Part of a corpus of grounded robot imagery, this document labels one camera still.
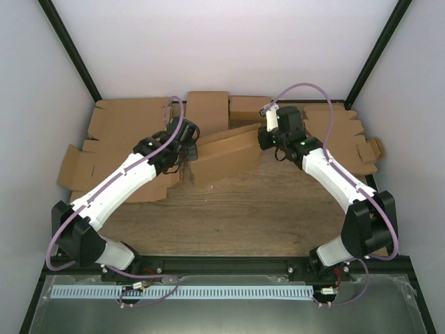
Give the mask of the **large cardboard box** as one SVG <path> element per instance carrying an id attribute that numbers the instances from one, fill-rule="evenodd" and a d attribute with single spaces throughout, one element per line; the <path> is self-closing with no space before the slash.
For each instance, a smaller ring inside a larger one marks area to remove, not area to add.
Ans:
<path id="1" fill-rule="evenodd" d="M 259 128 L 257 123 L 200 138 L 198 159 L 190 162 L 194 185 L 201 186 L 258 168 Z"/>

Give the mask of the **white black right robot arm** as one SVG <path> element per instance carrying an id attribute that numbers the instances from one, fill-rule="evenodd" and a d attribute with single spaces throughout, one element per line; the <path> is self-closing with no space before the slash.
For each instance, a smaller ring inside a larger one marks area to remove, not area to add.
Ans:
<path id="1" fill-rule="evenodd" d="M 258 131 L 260 148 L 283 152 L 284 159 L 318 181 L 346 214 L 340 235 L 310 251 L 311 276 L 325 280 L 335 266 L 373 256 L 381 248 L 390 247 L 388 259 L 393 259 L 398 252 L 394 197 L 360 182 L 330 154 L 325 142 L 309 136 L 297 107 L 269 104 L 259 113 L 266 119 Z"/>

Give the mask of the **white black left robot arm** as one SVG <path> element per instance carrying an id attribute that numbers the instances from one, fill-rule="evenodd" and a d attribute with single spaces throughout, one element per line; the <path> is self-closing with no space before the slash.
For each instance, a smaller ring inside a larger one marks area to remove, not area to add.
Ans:
<path id="1" fill-rule="evenodd" d="M 136 280 L 142 273 L 136 252 L 123 242 L 104 238 L 99 231 L 139 188 L 185 161 L 197 160 L 199 137 L 195 123 L 176 116 L 165 130 L 140 140 L 124 162 L 93 190 L 70 204 L 59 201 L 52 207 L 50 245 L 71 258 L 69 266 L 100 264 L 117 269 L 125 280 Z"/>

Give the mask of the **small folded cardboard box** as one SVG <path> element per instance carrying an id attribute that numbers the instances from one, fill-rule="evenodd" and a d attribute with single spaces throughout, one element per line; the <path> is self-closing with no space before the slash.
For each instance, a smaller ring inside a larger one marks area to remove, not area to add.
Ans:
<path id="1" fill-rule="evenodd" d="M 229 101 L 230 120 L 262 121 L 260 110 L 272 102 L 266 96 L 238 96 L 232 95 Z"/>

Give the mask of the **tall folded cardboard box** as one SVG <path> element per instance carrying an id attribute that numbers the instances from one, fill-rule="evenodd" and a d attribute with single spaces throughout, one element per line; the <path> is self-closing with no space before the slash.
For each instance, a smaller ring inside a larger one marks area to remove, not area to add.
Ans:
<path id="1" fill-rule="evenodd" d="M 186 100 L 186 119 L 200 128 L 200 136 L 229 129 L 229 93 L 227 91 L 191 91 Z"/>

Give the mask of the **flat cardboard blank back left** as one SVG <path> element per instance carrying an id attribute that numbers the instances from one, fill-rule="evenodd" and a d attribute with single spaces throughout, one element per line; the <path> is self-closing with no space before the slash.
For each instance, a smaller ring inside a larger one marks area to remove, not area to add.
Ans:
<path id="1" fill-rule="evenodd" d="M 88 127 L 88 136 L 97 140 L 149 134 L 164 128 L 167 97 L 99 100 Z"/>

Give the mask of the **flat cardboard blank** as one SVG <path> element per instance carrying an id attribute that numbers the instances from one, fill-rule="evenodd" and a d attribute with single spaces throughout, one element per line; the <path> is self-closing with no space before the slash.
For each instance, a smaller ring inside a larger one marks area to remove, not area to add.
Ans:
<path id="1" fill-rule="evenodd" d="M 88 127 L 88 136 L 97 140 L 149 134 L 164 128 L 167 97 L 99 100 Z"/>
<path id="2" fill-rule="evenodd" d="M 123 141 L 118 144 L 86 139 L 80 150 L 69 145 L 63 159 L 57 183 L 72 192 L 74 201 L 94 189 L 116 170 L 139 142 Z M 180 182 L 181 174 L 161 174 L 145 184 L 127 200 L 127 203 L 156 202 L 167 197 L 167 189 Z"/>

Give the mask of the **flat cardboard blank front left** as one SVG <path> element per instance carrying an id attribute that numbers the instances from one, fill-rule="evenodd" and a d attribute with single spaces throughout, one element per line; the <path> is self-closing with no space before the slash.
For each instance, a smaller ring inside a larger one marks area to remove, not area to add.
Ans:
<path id="1" fill-rule="evenodd" d="M 80 150 L 69 145 L 63 159 L 57 183 L 72 192 L 74 201 L 94 189 L 116 170 L 139 142 L 123 141 L 118 144 L 86 139 Z M 127 200 L 127 203 L 156 202 L 167 197 L 167 189 L 180 182 L 181 174 L 161 174 L 145 184 Z"/>

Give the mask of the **stack of small cardboard blanks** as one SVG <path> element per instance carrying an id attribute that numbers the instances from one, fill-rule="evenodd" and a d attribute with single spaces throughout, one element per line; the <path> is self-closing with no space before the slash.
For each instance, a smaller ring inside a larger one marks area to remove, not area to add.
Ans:
<path id="1" fill-rule="evenodd" d="M 328 104 L 305 106 L 302 118 L 307 133 L 327 142 L 331 155 L 353 175 L 376 173 L 377 161 L 385 155 L 382 141 L 365 137 L 362 121 L 354 110 L 346 110 L 340 104 L 335 104 L 333 110 L 331 116 Z"/>

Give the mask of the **black left corner frame post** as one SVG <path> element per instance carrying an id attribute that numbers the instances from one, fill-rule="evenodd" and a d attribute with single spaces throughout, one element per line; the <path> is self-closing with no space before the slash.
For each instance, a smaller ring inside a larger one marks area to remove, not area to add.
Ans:
<path id="1" fill-rule="evenodd" d="M 69 56 L 73 66 L 75 67 L 78 75 L 80 76 L 84 86 L 90 93 L 90 96 L 94 102 L 98 102 L 102 99 L 102 96 L 87 69 L 67 27 L 65 26 L 62 17 L 59 15 L 53 1 L 51 0 L 38 0 L 38 3 L 43 10 L 46 18 L 48 19 L 51 27 L 57 35 L 60 43 Z"/>

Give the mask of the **black corner frame post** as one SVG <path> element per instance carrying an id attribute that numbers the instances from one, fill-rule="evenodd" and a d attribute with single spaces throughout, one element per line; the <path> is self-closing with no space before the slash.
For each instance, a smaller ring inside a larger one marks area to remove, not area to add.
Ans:
<path id="1" fill-rule="evenodd" d="M 84 86 L 90 93 L 90 96 L 94 102 L 98 102 L 102 99 L 102 96 L 87 69 L 67 27 L 65 26 L 62 17 L 59 15 L 53 1 L 51 0 L 38 0 L 38 3 L 43 10 L 46 18 L 48 19 L 51 27 L 57 35 L 60 43 L 69 56 L 73 66 L 75 67 L 78 75 L 80 76 Z"/>
<path id="2" fill-rule="evenodd" d="M 389 44 L 392 36 L 395 34 L 396 29 L 403 20 L 406 12 L 408 11 L 412 0 L 398 0 L 394 9 L 392 10 L 389 18 L 387 19 L 378 39 L 376 40 L 369 56 L 367 57 L 362 69 L 360 70 L 347 98 L 344 100 L 343 105 L 346 109 L 352 109 L 354 103 L 359 97 L 362 89 L 368 81 L 371 73 L 378 64 L 381 55 Z"/>

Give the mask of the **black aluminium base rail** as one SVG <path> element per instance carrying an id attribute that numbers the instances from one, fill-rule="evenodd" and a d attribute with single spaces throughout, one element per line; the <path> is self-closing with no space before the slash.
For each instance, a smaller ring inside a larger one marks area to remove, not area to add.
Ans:
<path id="1" fill-rule="evenodd" d="M 414 268 L 410 257 L 398 256 L 392 261 L 377 259 L 364 260 L 370 274 L 406 274 L 414 277 Z M 310 257 L 209 257 L 209 256 L 147 256 L 136 258 L 136 268 L 126 272 L 134 275 L 155 273 L 160 275 L 185 276 L 235 276 L 235 275 L 266 275 L 284 276 L 291 282 L 306 282 L 307 284 L 330 283 L 337 278 L 334 269 L 326 269 L 323 274 L 312 271 L 309 266 Z M 42 272 L 56 275 L 102 275 L 105 281 L 130 282 L 117 273 L 102 273 L 99 264 L 80 267 L 75 264 L 60 271 L 51 271 L 44 264 Z M 363 266 L 358 261 L 350 264 L 335 266 L 342 278 L 349 278 L 352 274 L 363 274 Z"/>

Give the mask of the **black right corner frame post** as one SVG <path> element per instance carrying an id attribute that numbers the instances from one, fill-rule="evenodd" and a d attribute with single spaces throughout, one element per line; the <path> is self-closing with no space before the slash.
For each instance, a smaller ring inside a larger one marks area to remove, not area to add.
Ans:
<path id="1" fill-rule="evenodd" d="M 395 34 L 396 29 L 403 20 L 406 12 L 408 11 L 412 0 L 398 0 L 394 9 L 392 10 L 389 18 L 387 19 L 378 39 L 376 40 L 369 56 L 367 57 L 362 69 L 360 70 L 347 98 L 344 100 L 343 105 L 346 109 L 352 109 L 354 103 L 359 97 L 362 89 L 368 81 L 371 73 L 378 64 L 381 55 L 389 44 L 392 36 Z"/>

